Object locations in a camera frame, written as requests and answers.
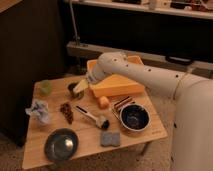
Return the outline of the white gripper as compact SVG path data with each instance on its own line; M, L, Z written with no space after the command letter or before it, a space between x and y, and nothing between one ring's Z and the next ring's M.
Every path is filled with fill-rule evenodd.
M73 92L75 94L84 91L88 88L89 83L91 84L97 84L104 80L106 78L106 75L99 64L95 64L93 68L87 71L86 73L86 79L82 79L74 88Z

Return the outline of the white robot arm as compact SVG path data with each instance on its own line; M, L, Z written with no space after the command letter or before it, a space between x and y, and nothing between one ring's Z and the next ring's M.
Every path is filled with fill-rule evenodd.
M177 101L171 171L213 171L213 79L135 64L123 52L101 54L76 93L119 74Z

